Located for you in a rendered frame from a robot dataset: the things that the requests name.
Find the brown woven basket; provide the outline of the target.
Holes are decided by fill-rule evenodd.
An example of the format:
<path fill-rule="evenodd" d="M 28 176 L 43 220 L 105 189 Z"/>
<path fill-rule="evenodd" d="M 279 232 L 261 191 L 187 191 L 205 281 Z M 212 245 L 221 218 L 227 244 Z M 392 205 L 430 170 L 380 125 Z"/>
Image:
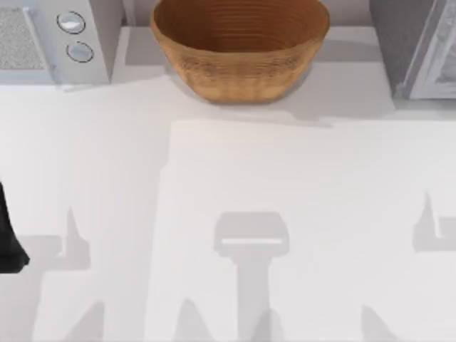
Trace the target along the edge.
<path fill-rule="evenodd" d="M 150 16 L 173 71 L 211 103 L 280 98 L 329 27 L 321 0 L 158 0 Z"/>

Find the round microwave knob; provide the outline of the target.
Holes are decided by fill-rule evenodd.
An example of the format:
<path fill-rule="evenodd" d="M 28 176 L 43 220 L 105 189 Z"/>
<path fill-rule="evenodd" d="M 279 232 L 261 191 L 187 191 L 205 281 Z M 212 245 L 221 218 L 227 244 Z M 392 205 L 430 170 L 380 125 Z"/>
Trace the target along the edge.
<path fill-rule="evenodd" d="M 56 17 L 56 23 L 59 29 L 72 35 L 82 33 L 86 28 L 85 22 L 85 19 L 75 11 L 58 14 Z"/>
<path fill-rule="evenodd" d="M 94 57 L 93 49 L 82 41 L 76 41 L 66 46 L 67 56 L 76 63 L 88 63 Z"/>

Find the pale microwave oven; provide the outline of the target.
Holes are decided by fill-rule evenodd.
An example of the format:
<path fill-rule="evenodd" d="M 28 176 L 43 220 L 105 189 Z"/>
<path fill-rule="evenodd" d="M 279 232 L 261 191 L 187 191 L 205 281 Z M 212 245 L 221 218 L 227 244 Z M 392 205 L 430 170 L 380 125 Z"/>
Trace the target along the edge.
<path fill-rule="evenodd" d="M 63 32 L 58 14 L 78 12 L 86 22 L 77 35 Z M 0 0 L 0 85 L 103 85 L 113 74 L 123 0 Z M 76 41 L 94 51 L 76 63 L 66 46 Z"/>

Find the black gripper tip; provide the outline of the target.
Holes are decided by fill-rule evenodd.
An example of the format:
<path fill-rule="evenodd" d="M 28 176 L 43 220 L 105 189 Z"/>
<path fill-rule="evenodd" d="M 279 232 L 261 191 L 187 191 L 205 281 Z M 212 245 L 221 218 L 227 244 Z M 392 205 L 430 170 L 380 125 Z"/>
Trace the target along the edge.
<path fill-rule="evenodd" d="M 0 274 L 18 274 L 29 262 L 30 258 L 13 230 L 0 182 Z"/>

